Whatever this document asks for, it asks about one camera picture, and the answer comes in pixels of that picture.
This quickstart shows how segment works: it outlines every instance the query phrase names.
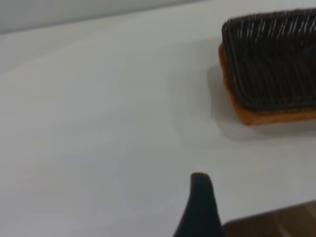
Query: white wall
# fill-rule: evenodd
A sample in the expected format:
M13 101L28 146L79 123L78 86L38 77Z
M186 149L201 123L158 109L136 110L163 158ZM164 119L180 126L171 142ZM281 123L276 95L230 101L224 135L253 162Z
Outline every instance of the white wall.
M0 33L195 0L1 0Z

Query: black object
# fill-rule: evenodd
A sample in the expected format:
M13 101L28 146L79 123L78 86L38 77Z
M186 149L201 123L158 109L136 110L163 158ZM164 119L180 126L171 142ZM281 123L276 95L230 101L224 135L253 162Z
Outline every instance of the black object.
M240 105L316 107L316 9L234 18L222 35L227 84Z
M224 237L212 183L207 174L191 175L189 201L174 237Z

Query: wicker basket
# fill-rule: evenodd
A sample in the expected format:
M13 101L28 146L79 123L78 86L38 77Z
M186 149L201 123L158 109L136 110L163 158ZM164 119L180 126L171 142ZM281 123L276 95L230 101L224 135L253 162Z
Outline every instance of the wicker basket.
M316 9L230 19L222 35L226 84L240 106L316 107Z

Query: dark woven basket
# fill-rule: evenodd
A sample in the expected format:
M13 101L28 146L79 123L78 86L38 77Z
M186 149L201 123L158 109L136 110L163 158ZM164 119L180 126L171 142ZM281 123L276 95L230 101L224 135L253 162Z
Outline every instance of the dark woven basket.
M316 9L230 19L222 35L227 84L240 105L316 107Z

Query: white table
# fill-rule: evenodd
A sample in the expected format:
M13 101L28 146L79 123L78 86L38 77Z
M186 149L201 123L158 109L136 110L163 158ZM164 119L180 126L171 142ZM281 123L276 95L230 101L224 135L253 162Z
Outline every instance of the white table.
M217 48L232 16L314 1L215 0L0 36L0 235L166 237L190 174L222 222L316 198L316 121L242 125Z

